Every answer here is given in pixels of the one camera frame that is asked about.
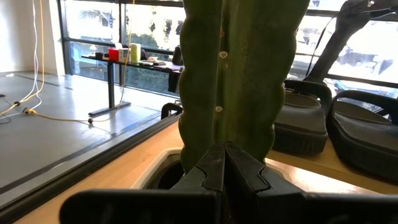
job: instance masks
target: grey floor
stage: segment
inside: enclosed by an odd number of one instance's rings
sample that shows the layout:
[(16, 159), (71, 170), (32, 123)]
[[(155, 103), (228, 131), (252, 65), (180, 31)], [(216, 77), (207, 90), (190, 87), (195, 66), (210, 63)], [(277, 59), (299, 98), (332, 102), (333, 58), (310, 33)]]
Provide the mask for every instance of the grey floor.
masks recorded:
[[(31, 72), (0, 73), (0, 94), (6, 95), (0, 98), (0, 111), (26, 96), (32, 85)], [(89, 112), (108, 106), (107, 84), (79, 76), (46, 75), (39, 96), (43, 103), (37, 112), (57, 118), (87, 120)], [(115, 86), (115, 102), (120, 96), (121, 88)], [(159, 122), (161, 107), (175, 98), (126, 88), (123, 100), (132, 105), (121, 108), (109, 121), (94, 122), (93, 126), (24, 114), (11, 117), (11, 122), (0, 119), (0, 207), (105, 147)], [(21, 112), (38, 102), (32, 98), (7, 114)], [(95, 120), (106, 119), (110, 114)]]

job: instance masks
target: black sandal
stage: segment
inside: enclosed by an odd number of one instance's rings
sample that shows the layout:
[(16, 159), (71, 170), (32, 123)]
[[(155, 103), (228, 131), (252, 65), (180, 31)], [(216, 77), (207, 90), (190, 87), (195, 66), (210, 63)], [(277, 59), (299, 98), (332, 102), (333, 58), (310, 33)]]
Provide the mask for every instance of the black sandal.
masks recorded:
[(282, 111), (275, 122), (273, 149), (305, 155), (321, 153), (328, 139), (326, 115), (331, 102), (329, 88), (319, 83), (296, 80), (285, 80), (285, 88), (300, 94), (286, 93)]
[[(392, 121), (339, 98), (379, 106)], [(329, 137), (342, 161), (394, 182), (398, 181), (397, 124), (398, 100), (354, 90), (335, 97), (327, 118)]]

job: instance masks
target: cable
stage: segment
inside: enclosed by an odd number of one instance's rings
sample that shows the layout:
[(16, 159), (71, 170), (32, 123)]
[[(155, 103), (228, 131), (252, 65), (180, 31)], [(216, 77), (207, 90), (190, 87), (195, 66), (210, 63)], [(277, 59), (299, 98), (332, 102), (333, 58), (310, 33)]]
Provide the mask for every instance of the cable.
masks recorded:
[[(3, 98), (3, 100), (4, 100), (8, 105), (12, 106), (12, 105), (10, 104), (10, 102), (8, 102), (5, 98)], [(10, 115), (7, 115), (7, 116), (2, 115), (3, 117), (0, 118), (0, 120), (2, 120), (2, 119), (9, 119), (9, 122), (0, 123), (0, 124), (8, 124), (8, 123), (11, 122), (11, 118), (10, 118), (10, 117), (12, 117), (12, 116), (17, 116), (17, 115), (20, 115), (20, 114), (22, 114), (22, 113), (18, 111), (18, 113), (13, 113), (13, 114), (10, 114)]]
[(308, 76), (308, 73), (310, 73), (310, 69), (311, 69), (313, 57), (315, 56), (315, 52), (317, 51), (317, 49), (318, 49), (318, 47), (319, 47), (319, 45), (320, 45), (320, 43), (321, 43), (321, 40), (322, 40), (323, 35), (325, 34), (326, 28), (328, 27), (329, 23), (330, 23), (337, 15), (338, 15), (338, 13), (335, 14), (335, 15), (329, 20), (329, 22), (326, 24), (325, 28), (323, 28), (322, 33), (321, 33), (321, 36), (319, 36), (317, 45), (315, 46), (315, 49), (313, 50), (313, 53), (312, 53), (312, 56), (311, 56), (311, 61), (310, 61), (310, 64), (308, 65), (307, 72), (305, 73), (305, 76), (306, 76), (306, 77)]
[(317, 46), (315, 46), (315, 49), (314, 49), (314, 51), (313, 51), (313, 53), (312, 53), (311, 61), (310, 61), (310, 64), (308, 65), (308, 69), (307, 69), (307, 72), (306, 72), (306, 74), (305, 74), (305, 78), (307, 78), (307, 77), (308, 77), (308, 74), (310, 73), (310, 69), (311, 69), (313, 57), (315, 56), (315, 52), (317, 51), (317, 49), (318, 49), (318, 47), (319, 47), (319, 45), (320, 45), (320, 42), (321, 42), (321, 40), (322, 40), (322, 37), (323, 37), (323, 35), (324, 35), (324, 33), (325, 33), (325, 31), (326, 31), (326, 28), (328, 27), (329, 23), (330, 23), (336, 16), (338, 16), (340, 13), (349, 11), (349, 10), (351, 10), (351, 9), (354, 9), (355, 7), (359, 6), (360, 4), (363, 4), (364, 1), (365, 1), (365, 0), (359, 1), (359, 2), (357, 2), (356, 4), (352, 5), (351, 7), (346, 8), (344, 11), (342, 11), (342, 10), (340, 9), (339, 12), (337, 12), (332, 18), (330, 18), (329, 22), (326, 24), (325, 28), (323, 28), (323, 30), (322, 30), (321, 36), (319, 36)]
[[(132, 5), (133, 5), (133, 6), (135, 5), (135, 3), (136, 3), (136, 0), (132, 0)], [(89, 118), (88, 121), (87, 121), (87, 120), (83, 120), (83, 119), (55, 118), (55, 117), (47, 116), (47, 115), (44, 115), (44, 114), (39, 114), (36, 110), (34, 110), (34, 108), (32, 108), (32, 109), (25, 108), (23, 112), (24, 112), (25, 114), (32, 114), (32, 115), (40, 116), (40, 117), (42, 117), (42, 118), (51, 119), (51, 120), (54, 120), (54, 121), (89, 122), (90, 124), (92, 124), (93, 122), (105, 122), (105, 121), (109, 121), (110, 119), (112, 119), (112, 118), (116, 115), (116, 113), (119, 111), (120, 106), (121, 106), (121, 104), (122, 104), (122, 102), (123, 102), (124, 84), (125, 84), (125, 82), (126, 82), (127, 62), (128, 62), (128, 60), (129, 60), (130, 51), (131, 51), (131, 48), (130, 48), (130, 44), (131, 44), (131, 31), (132, 31), (132, 29), (131, 29), (131, 24), (132, 24), (132, 23), (130, 23), (130, 31), (129, 31), (129, 45), (128, 45), (129, 48), (128, 48), (128, 50), (127, 50), (127, 59), (126, 59), (126, 61), (125, 61), (125, 63), (124, 63), (124, 72), (123, 72), (123, 80), (122, 80), (122, 95), (121, 95), (121, 97), (120, 97), (120, 102), (119, 102), (118, 107), (116, 108), (116, 110), (113, 112), (113, 114), (112, 114), (109, 118), (104, 119), (104, 120), (99, 120), (99, 121), (95, 121), (95, 120), (93, 120), (92, 118)]]
[(28, 100), (30, 100), (32, 97), (38, 95), (44, 87), (44, 28), (43, 28), (43, 4), (42, 4), (42, 0), (40, 0), (40, 23), (42, 26), (42, 86), (40, 87), (40, 89), (33, 95), (30, 95), (28, 98), (21, 100), (21, 103), (26, 102)]
[(0, 124), (8, 124), (8, 123), (11, 123), (12, 119), (11, 119), (9, 116), (8, 116), (8, 117), (3, 117), (3, 118), (0, 118), (0, 119), (4, 119), (4, 118), (7, 118), (8, 121), (6, 121), (6, 122), (4, 122), (4, 123), (0, 122)]
[[(42, 100), (39, 97), (39, 93), (40, 93), (40, 91), (42, 91), (43, 86), (44, 86), (44, 36), (43, 36), (44, 30), (43, 30), (42, 0), (40, 0), (40, 16), (41, 16), (41, 23), (42, 23), (42, 67), (43, 67), (42, 70), (43, 70), (43, 82), (42, 82), (42, 86), (41, 86), (40, 90), (38, 90), (39, 87), (37, 85), (37, 74), (38, 74), (38, 71), (39, 71), (39, 60), (37, 59), (37, 31), (36, 31), (36, 24), (35, 24), (35, 4), (34, 4), (34, 0), (32, 0), (32, 4), (33, 4), (33, 18), (34, 18), (33, 25), (34, 25), (35, 37), (36, 37), (35, 53), (34, 53), (35, 79), (34, 79), (33, 87), (32, 87), (32, 90), (25, 97), (23, 97), (23, 99), (21, 99), (21, 101), (16, 101), (6, 111), (1, 112), (0, 115), (4, 115), (5, 113), (9, 112), (10, 110), (14, 109), (15, 107), (21, 105), (21, 103), (30, 100), (33, 96), (36, 96), (40, 100), (40, 103), (37, 104), (36, 106), (34, 106), (34, 108), (38, 107), (42, 103)], [(35, 94), (33, 94), (33, 95), (30, 95), (34, 91), (35, 86), (36, 86), (37, 92)]]
[(33, 87), (36, 86), (36, 90), (37, 90), (36, 97), (40, 101), (36, 106), (34, 106), (32, 108), (32, 109), (35, 109), (36, 107), (38, 107), (38, 106), (40, 106), (42, 104), (42, 99), (40, 99), (40, 97), (39, 97), (39, 86), (37, 84), (37, 75), (38, 75), (38, 72), (39, 72), (39, 60), (37, 58), (37, 29), (36, 29), (36, 10), (35, 10), (34, 0), (32, 0), (32, 4), (33, 4), (33, 27), (34, 27), (34, 30), (35, 30), (35, 52), (34, 52), (34, 56), (33, 56), (35, 81), (34, 81), (34, 86)]

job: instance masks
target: glass window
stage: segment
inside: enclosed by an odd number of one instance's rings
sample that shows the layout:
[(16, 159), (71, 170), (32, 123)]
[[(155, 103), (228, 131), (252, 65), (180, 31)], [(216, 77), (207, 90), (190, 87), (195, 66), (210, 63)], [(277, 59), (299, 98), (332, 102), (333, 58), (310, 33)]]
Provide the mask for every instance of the glass window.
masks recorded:
[[(297, 32), (297, 53), (312, 55), (319, 36), (329, 17), (305, 16)], [(315, 52), (320, 55), (335, 31), (333, 19)], [(398, 22), (370, 21), (347, 42), (329, 73), (349, 77), (398, 83)], [(305, 75), (311, 57), (296, 55), (292, 68), (304, 70)]]
[[(344, 90), (364, 91), (364, 92), (374, 93), (374, 94), (378, 94), (378, 95), (382, 95), (382, 96), (388, 96), (391, 98), (398, 97), (398, 89), (395, 89), (395, 88), (376, 86), (376, 85), (360, 83), (360, 82), (351, 82), (351, 81), (345, 81), (345, 80), (334, 80), (334, 79), (330, 79), (330, 78), (324, 79), (324, 82), (328, 85), (333, 97)], [(366, 108), (371, 111), (378, 111), (380, 109), (380, 107), (378, 107), (378, 106), (375, 106), (370, 103), (358, 101), (358, 100), (342, 98), (341, 101), (344, 101), (347, 103), (352, 103), (352, 104), (355, 104), (358, 106), (362, 106), (363, 108)]]
[(128, 4), (126, 11), (126, 43), (131, 28), (131, 42), (143, 47), (174, 50), (180, 44), (184, 8)]
[(339, 11), (347, 0), (310, 0), (308, 9)]
[(162, 60), (165, 62), (171, 62), (173, 60), (173, 55), (166, 55), (166, 54), (158, 54), (147, 52), (148, 57), (157, 57), (158, 60)]
[(119, 42), (117, 4), (65, 1), (65, 8), (69, 37), (100, 42)]
[(107, 52), (108, 47), (70, 42), (70, 65), (72, 67), (72, 74), (104, 81), (108, 80), (106, 62), (81, 57), (82, 55), (90, 55), (96, 51)]
[(127, 67), (126, 85), (143, 90), (176, 95), (167, 91), (169, 89), (169, 74), (156, 72), (144, 68)]

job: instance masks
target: yellow cable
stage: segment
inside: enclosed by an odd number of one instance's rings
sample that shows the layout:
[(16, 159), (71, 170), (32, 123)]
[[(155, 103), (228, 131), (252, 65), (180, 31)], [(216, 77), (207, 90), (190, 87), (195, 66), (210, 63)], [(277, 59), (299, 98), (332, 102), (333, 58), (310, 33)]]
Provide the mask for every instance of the yellow cable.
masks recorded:
[(11, 106), (10, 108), (8, 108), (7, 110), (1, 112), (0, 115), (3, 115), (3, 114), (5, 114), (5, 113), (7, 113), (8, 111), (14, 109), (14, 107), (16, 107), (16, 106), (17, 106), (17, 104), (12, 105), (12, 106)]
[[(132, 5), (133, 5), (133, 7), (134, 7), (135, 3), (136, 3), (136, 0), (132, 0)], [(41, 16), (42, 16), (42, 11), (41, 11), (41, 9), (42, 9), (42, 0), (40, 0), (40, 13), (41, 13)], [(121, 80), (121, 81), (122, 81), (122, 95), (121, 95), (121, 97), (120, 97), (119, 105), (118, 105), (118, 107), (116, 108), (116, 110), (114, 111), (114, 113), (113, 113), (109, 118), (104, 119), (104, 120), (100, 120), (100, 121), (94, 121), (94, 120), (92, 120), (92, 122), (104, 122), (104, 121), (109, 121), (109, 120), (112, 119), (112, 118), (115, 116), (115, 114), (119, 111), (120, 106), (121, 106), (121, 104), (122, 104), (123, 95), (124, 95), (124, 84), (125, 84), (125, 82), (126, 82), (127, 61), (128, 61), (128, 59), (129, 59), (129, 57), (130, 57), (130, 51), (131, 51), (131, 48), (130, 48), (130, 44), (131, 44), (131, 24), (132, 24), (132, 23), (130, 23), (129, 45), (128, 45), (128, 50), (127, 50), (127, 59), (126, 59), (126, 62), (124, 63), (123, 80)], [(43, 53), (42, 53), (42, 66), (44, 67), (44, 56), (43, 56), (43, 55), (44, 55), (44, 37), (43, 37), (43, 33), (44, 33), (44, 32), (43, 32), (43, 17), (42, 17), (42, 51), (43, 51)], [(43, 85), (44, 85), (44, 72), (43, 72), (42, 87), (40, 88), (40, 90), (39, 90), (36, 94), (38, 94), (38, 93), (43, 89)], [(32, 110), (32, 109), (26, 109), (25, 112), (26, 112), (27, 114), (37, 115), (37, 116), (40, 116), (40, 117), (42, 117), (42, 118), (47, 118), (47, 119), (51, 119), (51, 120), (55, 120), (55, 121), (87, 122), (87, 120), (82, 120), (82, 119), (54, 118), (54, 117), (51, 117), (51, 116), (39, 114), (38, 112), (36, 112), (35, 110)]]

